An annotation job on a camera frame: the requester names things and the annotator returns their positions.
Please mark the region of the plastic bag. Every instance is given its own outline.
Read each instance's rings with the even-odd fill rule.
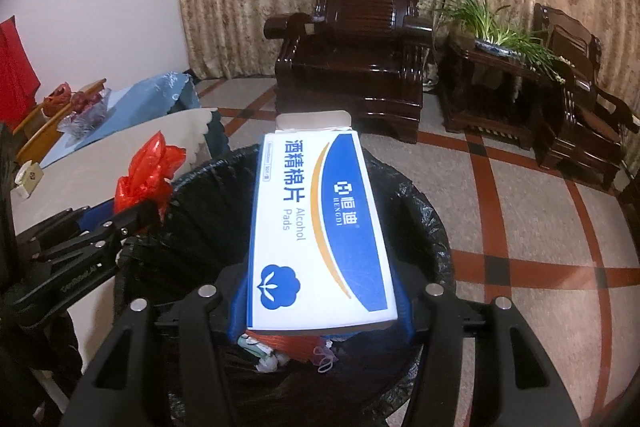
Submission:
[[[86,108],[82,110],[82,112],[73,111],[70,115],[60,121],[58,124],[58,131],[72,136],[71,142],[68,143],[69,145],[80,141],[102,124],[104,119],[107,117],[110,94],[111,89],[103,89],[100,93],[93,95],[93,97],[96,95],[101,97],[98,102],[90,102],[85,106]]]
[[[140,201],[152,199],[163,215],[173,190],[166,180],[174,177],[186,158],[186,149],[167,145],[162,132],[158,131],[131,159],[129,175],[118,179],[114,212],[117,214]]]
[[[65,82],[56,87],[49,96],[44,97],[42,101],[42,113],[47,118],[51,118],[70,101],[71,86]]]
[[[389,255],[417,264],[428,280],[455,291],[449,241],[438,214],[412,182],[364,152]],[[229,287],[246,277],[258,146],[234,151],[188,172],[174,183],[161,231],[148,245],[120,255],[115,283],[119,314],[130,301],[153,304],[183,298],[225,270]],[[229,288],[216,284],[220,293]],[[406,306],[397,297],[399,314]],[[172,414],[184,417],[178,343],[163,340]],[[419,348],[408,343],[401,321],[365,331],[331,347],[337,358],[321,374],[291,360],[275,373],[257,373],[256,358],[241,347],[223,349],[232,404],[239,425],[326,427],[384,425],[410,396]]]

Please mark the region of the dark wooden chair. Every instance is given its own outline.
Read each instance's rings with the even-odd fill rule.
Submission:
[[[432,38],[417,3],[316,0],[313,16],[270,17],[264,36],[284,40],[275,65],[277,113],[344,109],[356,127],[415,143]]]
[[[571,61],[560,60],[554,69],[565,79],[546,89],[540,107],[541,119],[534,138],[538,163],[555,168],[561,160],[602,174],[602,188],[609,190],[625,156],[623,127],[637,133],[639,128],[628,105],[619,98],[591,84],[589,90],[577,87],[580,82],[575,61],[584,55],[574,53],[575,45],[562,32],[552,35],[554,50]]]
[[[590,92],[592,86],[597,85],[602,56],[600,39],[580,21],[569,17],[562,10],[536,3],[533,8],[533,31],[542,38],[547,48],[572,63],[575,87]]]
[[[636,251],[640,255],[640,176],[636,174],[636,177],[631,179],[618,194],[618,202],[636,244]]]

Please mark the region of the red plastic bag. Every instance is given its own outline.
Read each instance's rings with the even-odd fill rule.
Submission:
[[[114,211],[118,213],[140,201],[152,199],[158,203],[163,216],[173,190],[166,180],[174,177],[186,158],[186,149],[167,145],[158,131],[131,159],[129,175],[118,179]]]

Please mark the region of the alcohol pads box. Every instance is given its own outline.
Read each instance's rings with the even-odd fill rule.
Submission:
[[[266,334],[382,329],[391,274],[360,140],[344,111],[283,114],[264,137],[247,325]]]

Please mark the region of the black garbage bag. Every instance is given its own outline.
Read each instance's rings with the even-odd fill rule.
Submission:
[[[245,269],[257,159],[258,146],[237,150],[175,182],[162,229],[121,254],[116,314],[134,298],[174,301],[215,281],[225,267]],[[428,280],[455,291],[449,241],[430,202],[409,179],[366,151],[365,160],[390,257],[415,264]],[[327,373],[293,360],[276,373],[258,373],[257,359],[230,343],[225,372],[239,424],[385,425],[386,416],[408,399],[417,372],[419,347],[408,343],[408,303],[402,294],[396,288],[401,319],[386,330],[334,342],[338,362]],[[180,418],[177,342],[165,339],[164,348],[172,414]]]

